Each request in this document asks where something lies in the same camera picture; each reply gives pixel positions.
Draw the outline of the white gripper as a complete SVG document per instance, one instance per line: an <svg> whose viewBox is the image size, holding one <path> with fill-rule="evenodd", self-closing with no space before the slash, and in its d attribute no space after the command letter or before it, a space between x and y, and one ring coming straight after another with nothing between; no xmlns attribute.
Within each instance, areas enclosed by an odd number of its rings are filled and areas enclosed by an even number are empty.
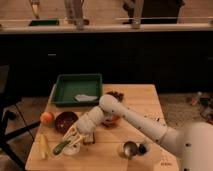
<svg viewBox="0 0 213 171"><path fill-rule="evenodd" d="M72 125L63 136L63 139L67 139L69 136L74 135L78 130L80 134L77 134L75 136L75 139L70 142L71 147L76 145L86 137L83 134L90 134L96 128L96 125L93 123L87 113L80 116L79 119L76 121L75 125Z"/></svg>

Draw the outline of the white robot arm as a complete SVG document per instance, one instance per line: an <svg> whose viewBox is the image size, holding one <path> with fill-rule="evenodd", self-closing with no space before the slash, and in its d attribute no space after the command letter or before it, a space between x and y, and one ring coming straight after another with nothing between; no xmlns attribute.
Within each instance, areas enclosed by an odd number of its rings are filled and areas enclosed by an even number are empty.
<svg viewBox="0 0 213 171"><path fill-rule="evenodd" d="M153 142L180 158L179 171L213 171L213 125L194 122L176 130L139 115L109 94L100 98L98 106L80 116L63 139L75 136L76 139L71 141L75 145L111 114L120 116Z"/></svg>

